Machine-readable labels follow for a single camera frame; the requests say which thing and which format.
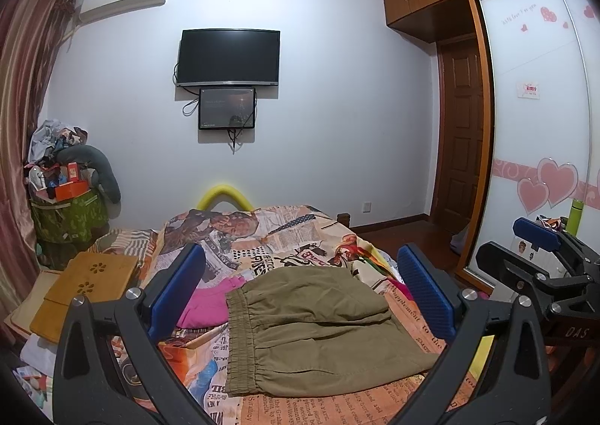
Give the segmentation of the olive green pants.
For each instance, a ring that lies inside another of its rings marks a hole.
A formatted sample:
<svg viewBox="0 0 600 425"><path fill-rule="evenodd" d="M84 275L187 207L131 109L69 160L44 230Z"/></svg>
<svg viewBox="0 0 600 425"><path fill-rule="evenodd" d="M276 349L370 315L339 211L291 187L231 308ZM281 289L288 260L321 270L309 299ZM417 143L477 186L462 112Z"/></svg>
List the olive green pants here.
<svg viewBox="0 0 600 425"><path fill-rule="evenodd" d="M336 266L285 266L226 296L228 395L316 398L433 368L383 295Z"/></svg>

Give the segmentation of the wooden lap desk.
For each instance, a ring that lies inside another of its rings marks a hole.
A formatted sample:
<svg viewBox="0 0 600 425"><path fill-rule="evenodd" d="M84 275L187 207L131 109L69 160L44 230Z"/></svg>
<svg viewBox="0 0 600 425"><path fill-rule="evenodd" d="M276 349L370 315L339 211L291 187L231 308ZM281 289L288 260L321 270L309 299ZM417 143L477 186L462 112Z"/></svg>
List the wooden lap desk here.
<svg viewBox="0 0 600 425"><path fill-rule="evenodd" d="M110 253L79 253L44 296L30 330L58 344L68 307L76 296L90 302L119 299L136 273L134 256Z"/></svg>

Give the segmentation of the brown wooden door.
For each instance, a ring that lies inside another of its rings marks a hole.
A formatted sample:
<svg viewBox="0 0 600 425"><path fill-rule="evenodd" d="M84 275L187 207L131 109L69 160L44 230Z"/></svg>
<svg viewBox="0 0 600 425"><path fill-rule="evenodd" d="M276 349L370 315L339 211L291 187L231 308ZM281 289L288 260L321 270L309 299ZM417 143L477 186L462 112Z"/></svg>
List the brown wooden door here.
<svg viewBox="0 0 600 425"><path fill-rule="evenodd" d="M476 37L437 46L439 138L432 222L451 234L468 227L477 195L483 143L483 91Z"/></svg>

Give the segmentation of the pink folded garment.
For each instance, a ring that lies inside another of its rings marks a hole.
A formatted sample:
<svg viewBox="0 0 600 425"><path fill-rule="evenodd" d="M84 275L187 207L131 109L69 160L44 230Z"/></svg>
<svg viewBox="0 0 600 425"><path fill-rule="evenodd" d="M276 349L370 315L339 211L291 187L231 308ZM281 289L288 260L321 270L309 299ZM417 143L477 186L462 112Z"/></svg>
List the pink folded garment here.
<svg viewBox="0 0 600 425"><path fill-rule="evenodd" d="M179 317L177 326L180 329L204 329L227 322L226 294L245 283L243 276L235 276L220 281L217 286L196 289Z"/></svg>

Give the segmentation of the green storage basket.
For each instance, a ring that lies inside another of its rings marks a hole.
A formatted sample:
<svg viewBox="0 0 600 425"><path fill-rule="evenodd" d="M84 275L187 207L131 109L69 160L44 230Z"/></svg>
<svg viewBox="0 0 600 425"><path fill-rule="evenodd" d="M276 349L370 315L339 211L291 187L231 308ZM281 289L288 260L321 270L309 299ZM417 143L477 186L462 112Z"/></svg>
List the green storage basket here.
<svg viewBox="0 0 600 425"><path fill-rule="evenodd" d="M40 264L63 270L69 260L87 250L110 230L103 196L91 189L73 199L50 203L32 196L31 217Z"/></svg>

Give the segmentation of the white sliding wardrobe door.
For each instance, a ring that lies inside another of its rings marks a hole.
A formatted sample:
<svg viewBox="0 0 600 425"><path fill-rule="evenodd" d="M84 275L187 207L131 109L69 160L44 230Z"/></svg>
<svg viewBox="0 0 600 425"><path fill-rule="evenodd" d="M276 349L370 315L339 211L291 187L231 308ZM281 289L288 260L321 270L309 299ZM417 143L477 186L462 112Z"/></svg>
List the white sliding wardrobe door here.
<svg viewBox="0 0 600 425"><path fill-rule="evenodd" d="M517 218L560 219L599 246L599 18L588 0L475 0L491 75L490 178L477 242L552 277L555 256L514 235Z"/></svg>

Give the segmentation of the orange box in basket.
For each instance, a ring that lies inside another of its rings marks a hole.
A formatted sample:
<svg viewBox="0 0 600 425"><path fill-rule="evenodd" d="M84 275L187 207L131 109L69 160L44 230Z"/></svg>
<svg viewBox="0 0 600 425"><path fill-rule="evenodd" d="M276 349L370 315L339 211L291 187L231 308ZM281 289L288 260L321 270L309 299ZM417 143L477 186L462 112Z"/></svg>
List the orange box in basket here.
<svg viewBox="0 0 600 425"><path fill-rule="evenodd" d="M57 202L67 201L77 198L90 189L90 185L86 180L69 181L68 183L59 184L55 188Z"/></svg>

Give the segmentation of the newspaper print bed cover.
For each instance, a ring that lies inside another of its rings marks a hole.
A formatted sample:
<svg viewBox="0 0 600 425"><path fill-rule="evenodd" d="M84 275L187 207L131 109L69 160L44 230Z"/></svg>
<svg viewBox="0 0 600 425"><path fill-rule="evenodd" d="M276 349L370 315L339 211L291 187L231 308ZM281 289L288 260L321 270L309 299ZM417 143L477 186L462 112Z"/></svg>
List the newspaper print bed cover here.
<svg viewBox="0 0 600 425"><path fill-rule="evenodd" d="M130 286L146 287L174 262L187 243L202 247L205 270L196 288L243 276L246 283L284 266L339 266L387 300L390 310L426 352L443 350L382 250L308 206L276 206L251 212L190 210L160 231L115 229L89 253L134 256ZM174 327L160 350L183 385L217 424L386 424L424 380L419 373L378 388L326 398L234 397L226 392L229 324L204 329Z"/></svg>

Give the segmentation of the grey neck pillow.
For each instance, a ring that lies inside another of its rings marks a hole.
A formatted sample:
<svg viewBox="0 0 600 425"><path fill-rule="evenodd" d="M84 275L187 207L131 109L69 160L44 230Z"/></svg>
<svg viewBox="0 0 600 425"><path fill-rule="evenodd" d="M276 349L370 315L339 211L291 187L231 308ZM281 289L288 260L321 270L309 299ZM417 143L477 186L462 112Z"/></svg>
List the grey neck pillow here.
<svg viewBox="0 0 600 425"><path fill-rule="evenodd" d="M75 162L85 168L93 169L96 173L91 183L93 187L100 187L112 204L121 202L121 190L112 166L99 149L85 144L74 145L60 150L56 154L56 160L61 165Z"/></svg>

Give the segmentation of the yellow foam tube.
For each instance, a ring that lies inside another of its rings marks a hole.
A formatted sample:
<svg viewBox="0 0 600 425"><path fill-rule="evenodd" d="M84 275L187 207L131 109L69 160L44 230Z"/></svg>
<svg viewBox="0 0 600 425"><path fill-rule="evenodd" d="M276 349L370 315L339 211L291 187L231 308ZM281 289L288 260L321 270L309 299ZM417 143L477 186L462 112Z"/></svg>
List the yellow foam tube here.
<svg viewBox="0 0 600 425"><path fill-rule="evenodd" d="M254 210L253 205L240 190L237 190L226 183L216 184L207 190L197 202L196 209L207 211L214 207L218 202L222 201L227 201L241 211L251 212Z"/></svg>

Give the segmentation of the striped maroon curtain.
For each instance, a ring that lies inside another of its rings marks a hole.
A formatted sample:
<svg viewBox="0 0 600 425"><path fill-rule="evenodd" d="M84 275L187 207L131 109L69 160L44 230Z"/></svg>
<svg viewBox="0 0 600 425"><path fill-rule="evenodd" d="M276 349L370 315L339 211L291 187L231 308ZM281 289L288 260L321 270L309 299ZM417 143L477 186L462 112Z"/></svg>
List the striped maroon curtain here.
<svg viewBox="0 0 600 425"><path fill-rule="evenodd" d="M23 168L76 0L6 0L1 7L1 316L38 276Z"/></svg>

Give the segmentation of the small black wall monitor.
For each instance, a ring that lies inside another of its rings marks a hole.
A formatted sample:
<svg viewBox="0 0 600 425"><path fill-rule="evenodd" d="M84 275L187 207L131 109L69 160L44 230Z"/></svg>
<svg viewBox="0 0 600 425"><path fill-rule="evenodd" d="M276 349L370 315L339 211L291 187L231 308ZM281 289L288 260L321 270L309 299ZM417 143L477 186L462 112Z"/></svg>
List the small black wall monitor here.
<svg viewBox="0 0 600 425"><path fill-rule="evenodd" d="M200 130L245 130L255 125L253 88L204 88L199 93Z"/></svg>

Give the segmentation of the black wall television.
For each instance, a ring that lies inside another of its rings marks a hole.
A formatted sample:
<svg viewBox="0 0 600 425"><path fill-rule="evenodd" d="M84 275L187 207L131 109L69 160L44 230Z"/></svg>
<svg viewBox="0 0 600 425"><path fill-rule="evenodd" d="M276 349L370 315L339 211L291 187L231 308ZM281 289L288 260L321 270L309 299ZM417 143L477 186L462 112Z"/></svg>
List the black wall television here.
<svg viewBox="0 0 600 425"><path fill-rule="evenodd" d="M175 68L176 85L277 86L280 48L278 30L183 30Z"/></svg>

